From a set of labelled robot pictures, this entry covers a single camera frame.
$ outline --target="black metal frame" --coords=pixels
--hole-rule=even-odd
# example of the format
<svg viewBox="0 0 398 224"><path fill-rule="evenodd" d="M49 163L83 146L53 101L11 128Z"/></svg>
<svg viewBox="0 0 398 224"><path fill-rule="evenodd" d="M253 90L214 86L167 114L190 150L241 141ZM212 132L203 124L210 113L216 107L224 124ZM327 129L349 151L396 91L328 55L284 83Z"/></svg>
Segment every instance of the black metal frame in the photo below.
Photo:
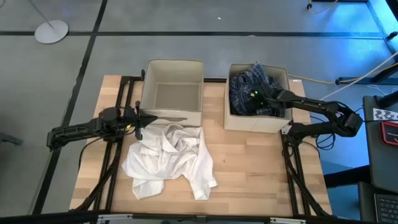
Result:
<svg viewBox="0 0 398 224"><path fill-rule="evenodd" d="M330 2L333 0L313 0L313 2ZM90 36L90 40L85 52L85 55L83 57L83 61L80 67L79 74L76 78L76 83L75 86L73 87L68 106L65 110L65 114L63 115L62 118L62 123L61 126L68 126L72 117L72 113L75 107L75 103L81 88L81 84L83 82L83 78L85 76L86 68L88 65L88 62L90 60L91 52L94 47L94 43L96 40L97 36L257 36L257 37L348 37L348 38L363 38L363 39L384 39L387 47L389 48L390 52L393 54L395 53L395 49L386 40L386 33L384 32L384 29L382 25L379 23L378 18L376 13L373 10L373 7L371 3L368 0L339 0L339 2L361 2L361 3L366 3L368 6L369 11L371 12L376 25L379 28L380 32L365 32L365 33L358 33L358 32L100 32L99 28L101 25L101 21L103 18L103 14L106 9L106 5L108 3L108 0L103 0L101 3L101 7L99 9L98 17L95 22L95 26L91 32L69 32L68 35L70 36ZM0 35L34 35L33 31L1 31L0 30ZM389 74L382 74L378 75L378 77L388 77ZM134 86L134 82L137 80L142 80L144 78L144 73L142 74L141 77L123 77L122 81L126 81L130 83L129 86L129 91L131 87ZM388 83L389 80L385 80L384 82L380 82L378 84L383 84L383 83ZM225 82L225 78L205 78L205 82ZM118 95L117 102L120 104L121 102L121 96ZM287 149L288 145L286 142L283 142L283 147L284 149ZM116 147L116 155L115 159L117 159L119 163L120 159L120 152L121 152L121 142L117 143ZM108 143L106 145L106 151L104 155L104 160L103 160L103 165L101 168L101 177L104 177L106 173L106 168L109 165L109 157L111 154L112 150L112 144ZM293 153L294 153L294 158L295 158L295 163L297 167L297 173L299 177L304 181L303 178L303 170L302 170L302 163L300 159L300 152L297 147L292 148ZM39 194L37 196L37 200L34 205L34 209L32 211L32 217L37 217L39 214L42 212L42 208L44 206L45 198L47 196L47 193L49 191L49 187L52 181L52 177L58 162L58 158L60 156L60 149L54 150L50 156L49 164L46 169L45 177L42 181L41 188L39 191ZM102 196L102 189L100 190L99 194L96 196L95 201L94 201L94 211L92 212L85 212L88 216L93 216L93 214L98 215L98 214L108 214L110 213L110 208L111 208L111 203L112 203L112 197L113 197L113 189L114 185L116 183L116 175L117 173L113 173L112 178L110 180L110 186L108 190L108 197L106 201L106 209L105 210L97 210L100 207L100 201L101 201L101 196ZM290 201L292 204L292 211L294 216L299 216L299 210L297 206L297 199L295 195L295 189L294 189L294 182L292 180L291 175L287 172L287 181L288 181L288 186L289 186L289 194L290 194ZM308 206L308 202L306 201L305 197L302 195L302 201L303 201L303 207L304 207L304 212L306 215L310 215L310 209ZM56 214L47 214L48 216L52 215L60 215L60 217L63 217L63 215L66 216L74 216L76 215L76 211L74 212L68 212L68 213L56 213ZM196 220L196 221L203 221L204 220L234 220L234 221L260 221L264 222L266 220L269 220L269 217L226 217L226 216L219 216L219 217L214 217L214 216L206 216L205 218L201 216L196 216L196 215L162 215L162 214L134 214L134 218L161 218L161 219L171 219L171 217L174 217L178 220Z"/></svg>
<svg viewBox="0 0 398 224"><path fill-rule="evenodd" d="M31 215L21 217L6 217L2 218L3 223L12 224L26 224L26 223L40 223L40 224L58 224L58 223L86 223L96 221L108 221L110 217L107 215L116 215L118 219L140 219L140 220L177 220L177 221L193 221L198 223L205 222L262 222L262 223L281 223L277 222L278 218L290 219L289 223L297 220L299 224L373 224L373 222L361 222L356 220L347 220L329 217L317 217L309 215L297 215L293 217L259 217L259 216L227 216L227 215L179 215L179 214L147 214L147 213L109 213L106 210L84 211L84 212L62 212L50 213L42 215Z"/></svg>
<svg viewBox="0 0 398 224"><path fill-rule="evenodd" d="M397 18L398 16L398 3L395 0L389 1L386 0L389 7L391 8L392 12L394 13L394 16ZM394 46L392 45L392 43L390 42L391 38L390 38L390 34L387 34L386 31L384 30L380 19L378 18L376 12L374 11L372 4L370 1L368 1L366 3L366 5L368 6L369 12L371 13L372 17L374 18L374 21L377 25L377 28L380 31L380 34L382 35L382 38L384 40L384 43L386 44L387 48L389 49L391 54L395 54L396 50L394 48ZM394 63L398 62L398 55L394 57ZM380 73L378 73L377 75L375 75L372 78L364 78L362 80L360 80L359 82L356 82L355 84L362 84L362 85L368 85L368 84L378 84L378 85L398 85L398 78L389 78L391 75L395 74L396 72L398 72L398 65L395 65L391 68L388 68ZM349 84L351 82L341 82L341 81L345 81L345 80L352 80L355 79L357 77L339 77L336 80L336 84Z"/></svg>
<svg viewBox="0 0 398 224"><path fill-rule="evenodd" d="M359 182L365 182L367 184L372 183L369 165L335 172L332 174L326 174L323 177L325 178L325 184L327 188L357 184Z"/></svg>

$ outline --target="blue plaid fabric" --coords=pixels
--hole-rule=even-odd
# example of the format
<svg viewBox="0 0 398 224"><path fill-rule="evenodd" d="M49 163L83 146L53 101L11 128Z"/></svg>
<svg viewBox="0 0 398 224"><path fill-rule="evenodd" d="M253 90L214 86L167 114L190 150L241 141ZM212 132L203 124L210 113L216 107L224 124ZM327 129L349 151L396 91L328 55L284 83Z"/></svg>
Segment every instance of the blue plaid fabric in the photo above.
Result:
<svg viewBox="0 0 398 224"><path fill-rule="evenodd" d="M266 115L282 118L284 110L271 108L267 103L258 105L258 102L255 102L255 99L250 96L263 83L268 83L271 88L282 88L277 81L266 75L259 62L256 62L248 71L241 72L231 78L229 81L231 114L239 116Z"/></svg>

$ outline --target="open cardboard box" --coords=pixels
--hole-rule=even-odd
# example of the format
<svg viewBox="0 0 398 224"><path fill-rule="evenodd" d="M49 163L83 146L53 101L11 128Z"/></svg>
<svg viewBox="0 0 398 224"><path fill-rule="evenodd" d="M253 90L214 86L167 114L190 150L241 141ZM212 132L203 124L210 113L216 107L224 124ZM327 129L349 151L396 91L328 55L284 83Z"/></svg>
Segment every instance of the open cardboard box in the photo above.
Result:
<svg viewBox="0 0 398 224"><path fill-rule="evenodd" d="M153 124L201 126L203 68L197 60L150 60L141 109L158 116Z"/></svg>
<svg viewBox="0 0 398 224"><path fill-rule="evenodd" d="M224 94L224 129L277 133L292 120L292 109L286 109L283 118L274 116L237 116L231 114L229 107L229 79L240 72L247 71L251 66L250 64L232 64L229 69L229 77L225 85ZM282 88L285 90L290 89L286 69L265 65L263 65L263 68L266 75L279 82Z"/></svg>

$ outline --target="wooden table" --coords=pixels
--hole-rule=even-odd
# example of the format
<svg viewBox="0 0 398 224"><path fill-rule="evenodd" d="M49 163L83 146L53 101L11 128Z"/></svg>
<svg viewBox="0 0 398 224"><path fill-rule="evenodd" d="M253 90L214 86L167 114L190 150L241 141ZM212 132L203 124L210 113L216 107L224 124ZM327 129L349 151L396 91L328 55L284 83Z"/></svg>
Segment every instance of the wooden table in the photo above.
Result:
<svg viewBox="0 0 398 224"><path fill-rule="evenodd" d="M114 106L120 79L121 76L116 75L104 76L94 117L101 110ZM293 92L304 96L300 80L289 82ZM132 105L141 99L142 84L134 84ZM292 215L280 134L224 130L224 86L225 83L205 83L203 92L202 126L206 145L214 161L213 173L218 181L218 186L211 190L210 199L195 201L188 180L180 177L166 180L161 194L138 200L131 190L132 178L119 166L112 212L283 217ZM310 123L307 111L294 109L293 118L295 122ZM120 164L126 159L129 146L135 141L134 135L124 138ZM305 141L315 144L310 138ZM105 142L98 141L86 148L70 208L79 206L97 184L105 146ZM318 152L312 146L301 144L300 153L308 189L323 209L331 213ZM295 189L299 211L303 213L300 191L297 186ZM100 208L104 208L107 192L108 187L105 186Z"/></svg>

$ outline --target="white cloth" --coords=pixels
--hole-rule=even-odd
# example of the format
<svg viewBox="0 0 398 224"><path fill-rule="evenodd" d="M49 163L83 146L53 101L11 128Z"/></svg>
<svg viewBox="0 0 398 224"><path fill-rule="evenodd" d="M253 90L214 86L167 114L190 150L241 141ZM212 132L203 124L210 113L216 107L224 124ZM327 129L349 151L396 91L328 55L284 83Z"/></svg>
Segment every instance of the white cloth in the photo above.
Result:
<svg viewBox="0 0 398 224"><path fill-rule="evenodd" d="M141 130L142 140L130 146L122 165L125 173L134 178L134 195L138 199L157 195L163 190L165 179L182 174L189 180L194 198L208 200L217 181L202 128L170 124Z"/></svg>

